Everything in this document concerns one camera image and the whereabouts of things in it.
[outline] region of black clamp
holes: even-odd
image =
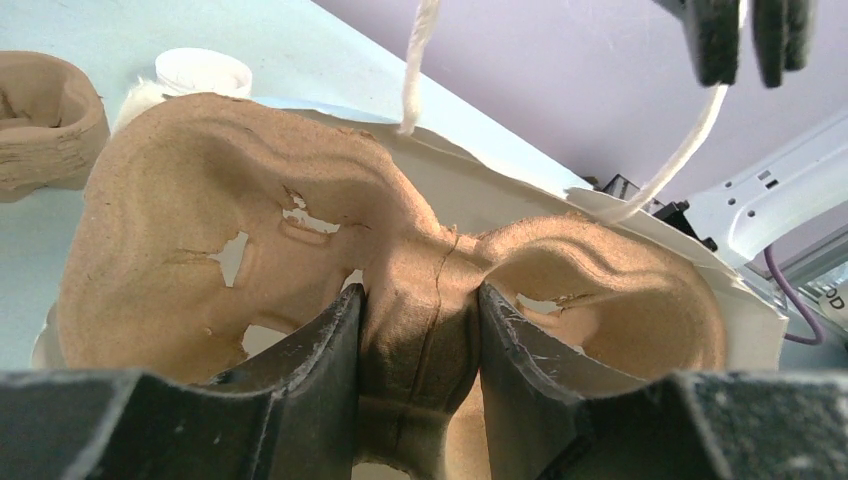
[[[702,86],[733,85],[739,68],[739,0],[654,0],[683,22]],[[754,50],[767,88],[807,65],[816,0],[750,0]]]

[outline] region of brown cardboard object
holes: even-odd
[[[85,73],[49,55],[0,51],[0,202],[44,186],[81,189],[108,139]]]
[[[460,234],[439,223],[381,143],[430,147],[373,131],[379,142],[213,94],[133,120],[86,188],[57,304],[68,366],[141,366],[202,382],[245,358],[249,325],[294,331],[361,270],[362,459],[451,480],[489,477],[475,383],[484,280],[508,298],[557,301],[552,314],[528,316],[610,371],[652,379],[723,367],[719,306],[688,261],[553,201],[561,215]],[[500,195],[514,189],[504,182]],[[287,218],[303,204],[336,231]],[[248,240],[227,288],[210,255],[239,232]]]

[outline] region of light blue tabletop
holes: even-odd
[[[307,0],[5,2],[0,49],[55,55],[85,71],[110,119],[139,75],[176,47],[232,55],[251,67],[253,94],[338,105],[397,119],[404,65]],[[421,125],[464,146],[520,160],[563,184],[575,175],[457,96],[422,81]],[[80,192],[40,190],[0,204],[0,369],[29,366],[82,212]]]

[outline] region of white lid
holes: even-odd
[[[203,48],[175,48],[156,57],[159,83],[178,95],[215,92],[229,97],[250,96],[253,72],[229,55]]]

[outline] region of white rope handle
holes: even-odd
[[[403,79],[403,120],[398,128],[401,135],[412,135],[418,117],[421,116],[421,61],[424,59],[424,48],[433,37],[436,20],[439,17],[440,0],[421,0],[415,23],[409,36],[409,46],[406,49],[406,75]]]
[[[740,0],[739,2],[739,30],[745,25],[745,19],[748,16],[748,0]],[[704,107],[701,115],[698,117],[698,122],[692,128],[677,151],[666,161],[665,165],[660,168],[660,171],[654,175],[654,178],[648,184],[639,190],[639,193],[633,196],[623,205],[607,209],[597,215],[598,220],[602,223],[611,225],[623,222],[632,217],[639,210],[647,205],[666,185],[680,172],[681,169],[689,162],[701,145],[710,136],[713,126],[715,126],[718,114],[721,111],[722,103],[727,95],[727,85],[717,85],[710,89],[709,99]]]

